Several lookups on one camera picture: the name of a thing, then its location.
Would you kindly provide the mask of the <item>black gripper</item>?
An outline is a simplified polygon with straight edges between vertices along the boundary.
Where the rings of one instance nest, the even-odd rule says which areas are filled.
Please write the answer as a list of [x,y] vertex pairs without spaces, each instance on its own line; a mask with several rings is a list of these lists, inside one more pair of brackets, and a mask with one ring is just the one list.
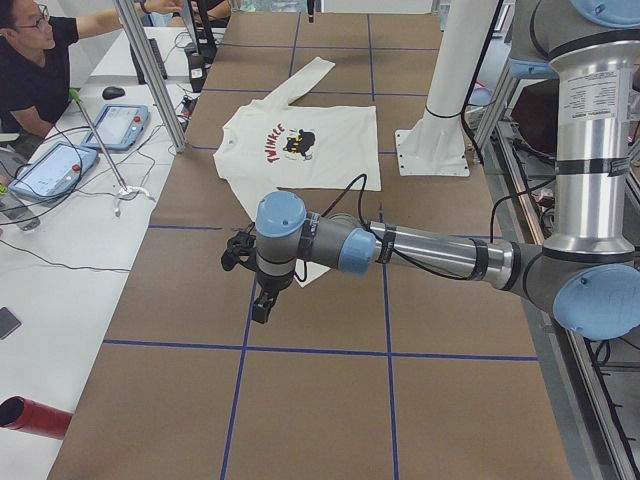
[[257,323],[267,323],[270,314],[270,301],[276,301],[279,293],[291,285],[293,275],[272,276],[257,273],[256,279],[260,286],[260,294],[252,304],[252,320]]

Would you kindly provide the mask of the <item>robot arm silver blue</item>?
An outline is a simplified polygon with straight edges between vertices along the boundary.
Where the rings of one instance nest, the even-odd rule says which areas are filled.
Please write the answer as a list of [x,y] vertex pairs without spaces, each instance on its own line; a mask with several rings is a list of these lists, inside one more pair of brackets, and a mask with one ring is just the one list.
[[639,324],[635,249],[623,234],[628,98],[639,55],[635,1],[520,1],[511,65],[559,78],[552,231],[541,245],[455,238],[361,217],[324,217],[278,191],[259,204],[251,259],[260,285],[253,320],[266,322],[298,261],[362,274],[404,264],[518,295],[587,339]]

